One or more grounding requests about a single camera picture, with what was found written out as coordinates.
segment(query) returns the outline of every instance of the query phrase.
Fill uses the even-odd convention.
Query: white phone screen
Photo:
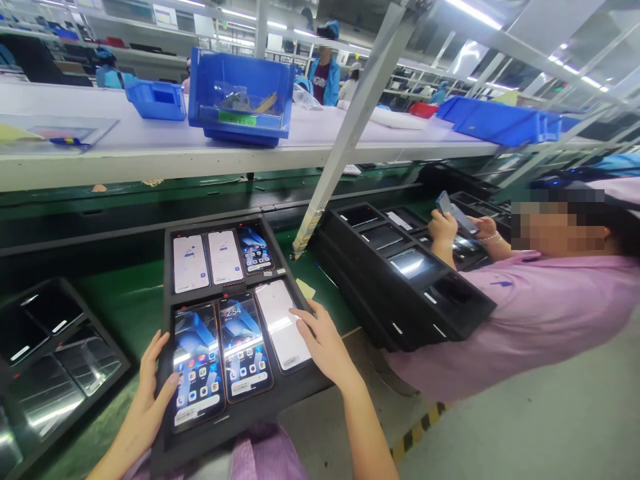
[[[255,296],[267,325],[271,344],[278,357],[282,371],[286,371],[311,358],[307,345],[300,336],[294,314],[290,308],[297,308],[282,280],[272,281],[255,288]]]
[[[214,284],[242,280],[242,265],[240,265],[238,247],[231,230],[209,234],[209,253]]]
[[[173,239],[173,283],[176,293],[209,286],[202,237]]]

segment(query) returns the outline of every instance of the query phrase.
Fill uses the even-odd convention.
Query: phone home screen
[[[220,327],[229,402],[270,389],[273,376],[253,295],[220,299]]]
[[[212,303],[175,313],[173,371],[178,372],[174,397],[174,432],[214,417],[225,409],[222,364]]]
[[[247,275],[273,270],[273,259],[265,239],[250,227],[239,227],[237,232],[242,250],[241,260]]]

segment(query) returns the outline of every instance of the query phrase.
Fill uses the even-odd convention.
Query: plastic bag
[[[307,110],[324,110],[320,102],[297,83],[293,84],[293,101]]]

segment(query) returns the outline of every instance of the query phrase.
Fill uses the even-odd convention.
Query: white shelf
[[[140,118],[121,90],[65,85],[0,84],[0,113],[118,119],[83,155],[0,155],[0,191],[68,187],[150,179],[224,175],[323,166],[346,112],[308,111],[296,105],[291,132],[275,149],[215,142],[188,122]],[[390,129],[369,122],[350,163],[493,155],[498,146],[451,130],[449,122],[424,120],[424,130]],[[526,152],[545,144],[530,145]],[[600,142],[576,138],[566,149]]]

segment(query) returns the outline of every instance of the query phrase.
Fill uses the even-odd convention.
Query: label
[[[245,115],[243,113],[231,113],[220,110],[220,112],[218,112],[218,121],[255,127],[257,117],[255,115]]]

